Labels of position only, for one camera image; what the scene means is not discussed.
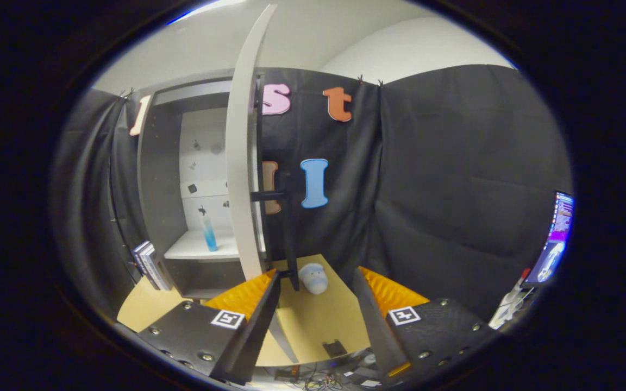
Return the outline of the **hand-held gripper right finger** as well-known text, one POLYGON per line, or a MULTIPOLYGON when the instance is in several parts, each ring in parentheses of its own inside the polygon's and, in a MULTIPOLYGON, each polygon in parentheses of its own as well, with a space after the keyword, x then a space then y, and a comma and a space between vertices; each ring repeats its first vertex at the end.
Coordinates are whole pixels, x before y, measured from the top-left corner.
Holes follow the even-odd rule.
POLYGON ((427 299, 365 267, 354 272, 353 292, 384 381, 439 379, 501 339, 457 300, 427 299))

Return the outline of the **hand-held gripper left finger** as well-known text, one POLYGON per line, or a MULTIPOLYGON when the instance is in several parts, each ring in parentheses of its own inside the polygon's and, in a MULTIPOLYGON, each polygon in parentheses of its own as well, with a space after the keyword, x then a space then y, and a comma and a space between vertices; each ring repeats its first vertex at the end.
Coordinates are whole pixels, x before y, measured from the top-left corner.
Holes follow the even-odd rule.
POLYGON ((224 292, 216 304, 184 300, 137 334, 187 369, 223 383, 253 378, 280 299, 276 269, 224 292))

